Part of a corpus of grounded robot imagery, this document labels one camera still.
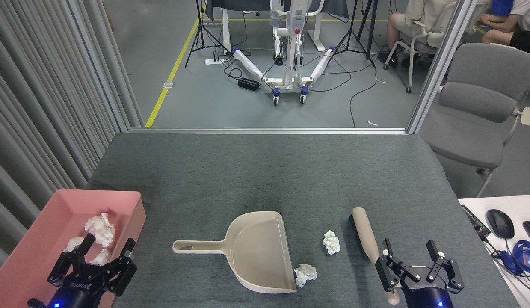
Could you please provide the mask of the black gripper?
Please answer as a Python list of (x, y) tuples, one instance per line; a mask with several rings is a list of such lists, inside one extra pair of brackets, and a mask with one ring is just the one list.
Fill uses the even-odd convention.
[(85, 255), (94, 242), (93, 234), (69, 240), (48, 275), (48, 283), (58, 287), (49, 308), (97, 308), (106, 290), (122, 296), (136, 272), (130, 257), (136, 241), (129, 238), (120, 256), (104, 266), (85, 264)]
[[(408, 308), (453, 308), (448, 292), (458, 294), (464, 289), (464, 283), (458, 263), (448, 259), (440, 252), (433, 240), (426, 243), (427, 250), (434, 262), (432, 267), (409, 267), (392, 253), (389, 239), (384, 239), (385, 251), (376, 261), (376, 270), (386, 292), (393, 292), (400, 282)], [(448, 282), (438, 276), (444, 269)]]

